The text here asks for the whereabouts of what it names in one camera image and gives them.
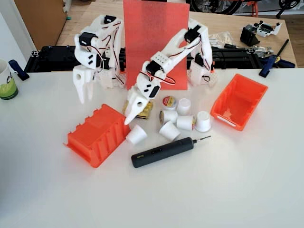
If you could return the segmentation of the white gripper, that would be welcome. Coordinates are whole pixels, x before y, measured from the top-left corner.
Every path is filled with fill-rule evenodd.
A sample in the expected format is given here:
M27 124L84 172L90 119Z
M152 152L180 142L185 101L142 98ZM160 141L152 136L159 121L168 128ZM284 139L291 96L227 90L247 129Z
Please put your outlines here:
M94 70L85 66L75 66L73 68L73 83L76 86L76 91L81 104L85 102L85 91L87 87L88 99L92 100L94 93L94 83L91 82Z
M124 125L128 125L136 118L139 114L138 112L142 112L149 102L149 99L146 98L136 86L132 86L128 91L127 100L127 112L130 113L126 115Z

